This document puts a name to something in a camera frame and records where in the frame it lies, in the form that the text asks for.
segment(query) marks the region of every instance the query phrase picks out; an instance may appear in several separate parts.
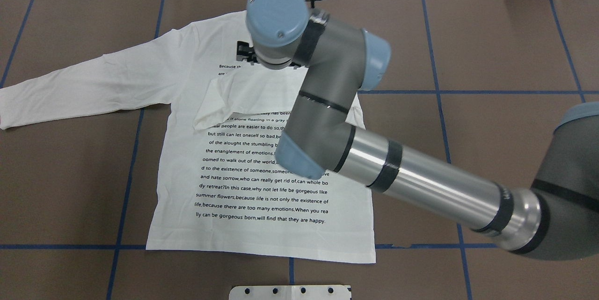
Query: black tape band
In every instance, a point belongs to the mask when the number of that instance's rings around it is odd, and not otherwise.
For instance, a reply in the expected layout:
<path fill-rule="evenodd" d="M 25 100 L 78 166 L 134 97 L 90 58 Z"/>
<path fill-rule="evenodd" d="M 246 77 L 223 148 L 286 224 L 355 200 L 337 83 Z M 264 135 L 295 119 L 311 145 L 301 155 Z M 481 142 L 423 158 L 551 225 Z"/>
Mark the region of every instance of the black tape band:
<path fill-rule="evenodd" d="M 533 249 L 539 247 L 543 239 L 545 239 L 547 231 L 549 230 L 549 222 L 551 221 L 549 207 L 543 196 L 539 195 L 538 193 L 535 193 L 535 195 L 539 200 L 539 206 L 541 206 L 541 222 L 539 223 L 537 232 L 535 232 L 533 238 L 526 245 L 511 251 L 511 253 L 515 253 L 516 255 L 525 255 L 526 253 L 529 253 L 530 251 L 533 251 Z"/>
<path fill-rule="evenodd" d="M 587 210 L 599 213 L 599 200 L 587 195 L 582 195 L 582 193 L 555 185 L 553 183 L 545 182 L 540 179 L 535 179 L 531 185 L 531 188 L 543 191 L 559 198 L 563 198 L 569 202 L 578 204 Z"/>
<path fill-rule="evenodd" d="M 351 129 L 349 130 L 349 138 L 347 139 L 347 144 L 345 145 L 345 150 L 343 151 L 343 155 L 341 156 L 339 163 L 335 167 L 335 170 L 333 170 L 334 172 L 339 172 L 339 170 L 341 170 L 341 168 L 343 167 L 343 164 L 345 163 L 345 160 L 347 159 L 347 155 L 349 155 L 349 151 L 351 150 L 351 145 L 353 144 L 353 137 L 355 135 L 356 135 L 356 126 L 352 125 Z"/>
<path fill-rule="evenodd" d="M 511 195 L 511 192 L 497 183 L 496 185 L 499 188 L 499 193 L 501 195 L 499 210 L 497 210 L 495 217 L 493 217 L 493 220 L 490 221 L 487 226 L 477 230 L 472 229 L 474 232 L 485 234 L 490 237 L 499 236 L 501 231 L 505 229 L 505 226 L 510 223 L 511 215 L 514 213 L 514 198 Z"/>
<path fill-rule="evenodd" d="M 300 65 L 310 64 L 316 44 L 318 44 L 319 38 L 325 31 L 328 21 L 329 14 L 327 12 L 320 9 L 313 10 L 293 56 L 296 63 Z"/>
<path fill-rule="evenodd" d="M 383 164 L 379 176 L 377 176 L 374 182 L 367 187 L 379 193 L 383 193 L 391 187 L 391 183 L 395 181 L 395 178 L 400 171 L 403 150 L 402 145 L 393 140 L 389 140 L 389 150 L 387 151 L 385 164 Z"/>
<path fill-rule="evenodd" d="M 299 91 L 299 95 L 301 95 L 302 97 L 305 97 L 308 100 L 312 100 L 315 101 L 317 103 L 320 104 L 324 104 L 325 106 L 327 106 L 327 108 L 333 108 L 334 110 L 338 110 L 343 114 L 348 114 L 349 113 L 349 108 L 345 108 L 339 104 L 336 104 L 334 102 L 330 102 L 329 100 L 323 99 L 317 95 L 311 95 L 310 93 L 304 92 L 304 91 Z"/>

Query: shirt sleeve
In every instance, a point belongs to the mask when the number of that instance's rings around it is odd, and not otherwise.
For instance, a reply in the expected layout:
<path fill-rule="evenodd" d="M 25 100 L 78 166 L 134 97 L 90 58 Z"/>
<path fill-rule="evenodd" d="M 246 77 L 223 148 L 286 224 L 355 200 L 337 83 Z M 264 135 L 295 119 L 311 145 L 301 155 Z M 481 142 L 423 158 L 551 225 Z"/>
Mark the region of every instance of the shirt sleeve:
<path fill-rule="evenodd" d="M 0 89 L 0 129 L 171 103 L 197 54 L 197 28 Z"/>

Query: blue tape line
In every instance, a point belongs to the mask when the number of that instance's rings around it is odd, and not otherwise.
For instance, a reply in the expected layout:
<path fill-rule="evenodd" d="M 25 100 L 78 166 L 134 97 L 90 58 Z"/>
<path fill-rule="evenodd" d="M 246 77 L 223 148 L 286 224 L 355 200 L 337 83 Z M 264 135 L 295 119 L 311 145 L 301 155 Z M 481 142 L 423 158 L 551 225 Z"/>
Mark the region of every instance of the blue tape line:
<path fill-rule="evenodd" d="M 289 257 L 289 284 L 295 285 L 295 259 Z"/>
<path fill-rule="evenodd" d="M 408 247 L 395 246 L 393 244 L 376 244 L 375 249 L 497 249 L 497 245 L 492 243 L 471 243 L 471 244 L 411 244 Z"/>
<path fill-rule="evenodd" d="M 116 245 L 0 244 L 0 249 L 114 249 Z"/>
<path fill-rule="evenodd" d="M 158 20 L 156 21 L 156 31 L 154 31 L 154 39 L 159 37 L 160 24 L 162 22 L 162 11 L 164 10 L 164 0 L 160 0 L 160 10 L 158 10 Z"/>
<path fill-rule="evenodd" d="M 565 56 L 568 59 L 568 63 L 570 65 L 570 70 L 572 71 L 572 76 L 574 76 L 574 81 L 576 83 L 576 87 L 578 88 L 578 93 L 580 94 L 580 99 L 582 102 L 586 102 L 584 99 L 584 95 L 582 94 L 582 87 L 580 86 L 580 81 L 578 81 L 578 74 L 576 74 L 576 69 L 574 68 L 574 63 L 572 61 L 572 57 L 570 55 L 570 50 L 568 49 L 568 45 L 565 42 L 565 38 L 563 37 L 563 32 L 560 25 L 560 19 L 558 19 L 558 14 L 555 10 L 554 0 L 549 0 L 549 5 L 551 5 L 551 12 L 554 14 L 555 25 L 558 28 L 558 33 L 560 33 L 560 39 L 562 41 L 563 50 L 565 51 Z"/>
<path fill-rule="evenodd" d="M 447 129 L 445 128 L 445 116 L 443 115 L 443 104 L 441 103 L 441 92 L 439 89 L 439 80 L 437 78 L 437 65 L 432 48 L 431 28 L 428 21 L 428 12 L 426 10 L 426 0 L 422 0 L 422 11 L 424 12 L 424 24 L 426 27 L 426 38 L 428 39 L 428 51 L 431 57 L 432 77 L 435 82 L 435 92 L 437 96 L 437 107 L 439 109 L 439 118 L 441 120 L 441 131 L 443 132 L 443 144 L 445 145 L 445 158 L 447 163 L 451 163 L 451 153 L 449 153 L 449 142 L 447 141 Z M 462 236 L 462 227 L 458 226 L 458 238 L 460 239 L 460 253 L 462 255 L 462 268 L 464 270 L 464 283 L 466 283 L 466 294 L 468 300 L 472 300 L 472 290 L 470 287 L 470 274 L 468 272 L 468 262 L 466 260 L 466 249 L 464 249 L 464 238 Z"/>
<path fill-rule="evenodd" d="M 380 89 L 373 91 L 358 91 L 360 95 L 599 95 L 599 91 L 497 91 L 497 90 L 459 90 L 459 89 Z"/>
<path fill-rule="evenodd" d="M 437 64 L 435 63 L 435 55 L 432 49 L 431 28 L 428 22 L 428 12 L 426 11 L 426 0 L 422 0 L 422 10 L 424 12 L 424 25 L 426 27 L 426 39 L 428 40 L 428 53 L 431 58 L 432 78 L 435 82 L 435 94 L 437 95 L 437 107 L 439 110 L 439 118 L 441 119 L 441 131 L 443 132 L 443 144 L 445 145 L 445 159 L 447 163 L 451 163 L 451 155 L 449 154 L 449 143 L 447 142 L 447 130 L 445 129 L 445 116 L 443 115 L 443 104 L 441 103 L 441 92 L 439 89 L 439 80 L 437 78 Z"/>
<path fill-rule="evenodd" d="M 164 10 L 165 0 L 160 0 L 160 8 L 158 10 L 158 19 L 156 19 L 156 30 L 154 30 L 154 38 L 158 38 L 160 33 L 160 25 L 162 22 L 162 12 Z M 131 192 L 131 183 L 133 181 L 133 167 L 135 167 L 135 160 L 137 158 L 137 149 L 139 147 L 139 132 L 141 130 L 141 123 L 144 119 L 145 109 L 139 110 L 139 121 L 137 122 L 137 130 L 135 132 L 135 142 L 133 143 L 133 154 L 131 155 L 131 164 L 129 166 L 129 176 L 127 178 L 127 187 L 124 191 L 123 208 L 120 214 L 120 223 L 118 224 L 118 234 L 116 240 L 116 247 L 114 249 L 113 265 L 110 271 L 109 286 L 106 292 L 106 300 L 112 298 L 112 290 L 114 286 L 114 278 L 116 276 L 116 269 L 118 266 L 118 254 L 121 250 L 121 240 L 123 238 L 124 220 L 127 215 L 127 204 L 129 203 L 129 193 Z"/>
<path fill-rule="evenodd" d="M 2 75 L 2 80 L 0 80 L 0 88 L 4 87 L 4 82 L 6 82 L 6 78 L 8 76 L 8 70 L 10 65 L 13 63 L 13 57 L 15 57 L 15 52 L 17 51 L 17 46 L 19 45 L 19 41 L 21 40 L 21 34 L 23 34 L 23 29 L 25 28 L 25 23 L 27 23 L 27 18 L 29 17 L 29 13 L 31 12 L 31 8 L 34 5 L 34 0 L 29 0 L 29 5 L 27 6 L 27 11 L 25 12 L 25 16 L 23 17 L 23 22 L 21 23 L 21 27 L 19 28 L 19 33 L 17 33 L 17 38 L 15 39 L 15 44 L 13 44 L 13 50 L 10 52 L 10 56 L 8 57 L 8 61 L 6 63 L 6 68 L 4 68 L 4 74 Z"/>
<path fill-rule="evenodd" d="M 114 248 L 113 264 L 110 270 L 109 287 L 106 293 L 106 299 L 112 298 L 112 290 L 114 286 L 114 277 L 116 276 L 116 268 L 118 266 L 118 254 L 120 252 L 120 243 L 123 238 L 124 220 L 127 215 L 127 204 L 129 203 L 129 193 L 131 192 L 131 183 L 133 181 L 133 167 L 135 166 L 135 160 L 137 159 L 137 149 L 139 147 L 139 131 L 141 130 L 141 123 L 144 119 L 144 109 L 139 110 L 139 121 L 137 122 L 137 131 L 135 132 L 135 142 L 133 143 L 133 154 L 131 155 L 131 164 L 129 165 L 129 176 L 127 178 L 127 187 L 124 191 L 123 208 L 120 213 L 120 222 L 118 224 L 118 234 L 116 238 L 116 246 Z"/>
<path fill-rule="evenodd" d="M 120 245 L 119 249 L 146 249 L 146 245 Z"/>
<path fill-rule="evenodd" d="M 466 245 L 464 245 L 464 235 L 462 225 L 458 224 L 458 239 L 460 241 L 460 255 L 462 255 L 462 269 L 464 270 L 464 282 L 466 283 L 466 295 L 468 300 L 472 300 L 472 287 L 470 285 L 470 272 L 468 272 L 468 259 L 466 258 Z"/>

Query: gray robot arm segment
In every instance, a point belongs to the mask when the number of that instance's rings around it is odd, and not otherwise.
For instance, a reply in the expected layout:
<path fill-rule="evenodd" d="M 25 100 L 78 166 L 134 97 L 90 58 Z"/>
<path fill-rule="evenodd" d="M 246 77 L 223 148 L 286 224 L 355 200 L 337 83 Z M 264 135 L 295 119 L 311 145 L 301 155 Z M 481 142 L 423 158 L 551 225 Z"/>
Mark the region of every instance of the gray robot arm segment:
<path fill-rule="evenodd" d="M 312 179 L 339 172 L 513 253 L 561 260 L 599 251 L 599 106 L 558 128 L 532 189 L 510 190 L 345 123 L 358 89 L 375 87 L 387 68 L 380 38 L 310 13 L 303 0 L 248 0 L 247 23 L 264 66 L 309 67 L 276 150 L 287 170 Z"/>

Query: silver metal tube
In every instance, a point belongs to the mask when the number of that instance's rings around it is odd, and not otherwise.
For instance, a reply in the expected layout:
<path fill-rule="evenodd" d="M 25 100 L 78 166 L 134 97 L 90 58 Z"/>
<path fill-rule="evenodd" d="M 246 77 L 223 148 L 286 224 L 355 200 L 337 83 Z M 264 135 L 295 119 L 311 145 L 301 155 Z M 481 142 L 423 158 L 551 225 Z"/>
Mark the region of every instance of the silver metal tube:
<path fill-rule="evenodd" d="M 482 229 L 496 217 L 502 198 L 496 183 L 406 146 L 398 147 L 400 163 L 396 176 L 389 179 L 390 185 L 383 194 L 416 204 L 471 229 Z M 370 186 L 384 175 L 388 156 L 389 140 L 357 129 L 339 174 Z"/>
<path fill-rule="evenodd" d="M 507 251 L 515 251 L 528 244 L 541 224 L 541 204 L 537 196 L 529 189 L 515 189 L 514 212 L 510 222 L 493 237 L 494 243 Z"/>
<path fill-rule="evenodd" d="M 371 185 L 385 165 L 388 148 L 386 138 L 356 128 L 351 149 L 339 174 L 363 185 Z"/>
<path fill-rule="evenodd" d="M 408 147 L 385 195 L 406 200 L 471 229 L 487 226 L 501 201 L 498 186 Z"/>

